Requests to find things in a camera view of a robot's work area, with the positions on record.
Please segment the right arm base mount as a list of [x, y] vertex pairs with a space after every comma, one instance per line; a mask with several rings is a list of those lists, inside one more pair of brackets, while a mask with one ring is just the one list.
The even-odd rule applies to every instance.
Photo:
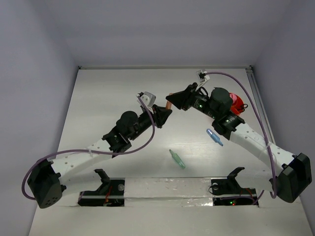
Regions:
[[214, 206], [258, 205], [256, 190], [242, 188], [236, 181], [237, 175], [244, 169], [237, 167], [227, 177], [211, 179], [208, 192], [213, 196]]

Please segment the blue highlighter pen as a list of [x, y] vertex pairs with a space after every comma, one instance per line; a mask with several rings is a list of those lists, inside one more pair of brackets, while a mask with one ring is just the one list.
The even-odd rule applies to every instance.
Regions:
[[217, 144], [219, 144], [221, 147], [223, 146], [223, 143], [220, 139], [220, 137], [213, 132], [211, 129], [206, 129], [206, 133], [210, 136], [210, 138]]

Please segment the green highlighter pen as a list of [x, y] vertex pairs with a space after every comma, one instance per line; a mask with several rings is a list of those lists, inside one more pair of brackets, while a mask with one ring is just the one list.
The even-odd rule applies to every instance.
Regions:
[[173, 160], [178, 164], [178, 166], [181, 168], [181, 169], [185, 169], [186, 168], [186, 165], [185, 163], [183, 162], [183, 160], [179, 157], [179, 155], [177, 153], [175, 153], [173, 150], [169, 150], [170, 154], [171, 154], [171, 157], [173, 158]]

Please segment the black handled scissors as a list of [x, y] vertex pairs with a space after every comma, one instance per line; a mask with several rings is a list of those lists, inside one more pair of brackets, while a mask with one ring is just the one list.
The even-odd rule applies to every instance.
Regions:
[[239, 113], [243, 113], [243, 112], [246, 110], [247, 107], [248, 107], [248, 104], [241, 104], [241, 105], [237, 108], [237, 111], [238, 111]]

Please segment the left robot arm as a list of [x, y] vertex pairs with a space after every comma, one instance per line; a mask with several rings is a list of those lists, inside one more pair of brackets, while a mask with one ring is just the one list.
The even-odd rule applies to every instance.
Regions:
[[151, 110], [144, 106], [141, 109], [140, 115], [134, 111], [124, 112], [112, 130], [87, 149], [65, 150], [62, 152], [65, 156], [59, 159], [55, 154], [39, 159], [22, 181], [23, 195], [45, 209], [67, 194], [81, 192], [89, 178], [80, 172], [118, 155], [131, 154], [131, 141], [148, 128], [162, 128], [172, 114], [171, 109], [157, 105]]

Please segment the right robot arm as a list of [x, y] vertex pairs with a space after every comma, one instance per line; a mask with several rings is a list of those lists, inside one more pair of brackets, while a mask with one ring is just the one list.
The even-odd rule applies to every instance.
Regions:
[[224, 137], [268, 166], [272, 177], [261, 187], [263, 190], [273, 191], [281, 200], [292, 203], [312, 182], [309, 157], [288, 152], [254, 131], [231, 112], [233, 100], [226, 89], [215, 88], [210, 95], [205, 95], [194, 83], [184, 91], [168, 95], [166, 100], [179, 110], [194, 108], [213, 118], [213, 129], [206, 132], [215, 143], [222, 146], [220, 137]]

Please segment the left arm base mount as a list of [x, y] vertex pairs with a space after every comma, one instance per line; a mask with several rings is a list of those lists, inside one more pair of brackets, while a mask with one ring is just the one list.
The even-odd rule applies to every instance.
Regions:
[[80, 193], [77, 204], [81, 207], [124, 207], [125, 179], [110, 178], [103, 169], [95, 169], [101, 185], [95, 191]]

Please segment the orange highlighter pen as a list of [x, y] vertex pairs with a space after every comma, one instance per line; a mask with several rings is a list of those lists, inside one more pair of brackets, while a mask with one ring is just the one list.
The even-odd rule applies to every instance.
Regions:
[[171, 106], [172, 106], [172, 104], [171, 104], [169, 101], [167, 101], [165, 108], [166, 108], [167, 110], [170, 110], [170, 109], [171, 109]]

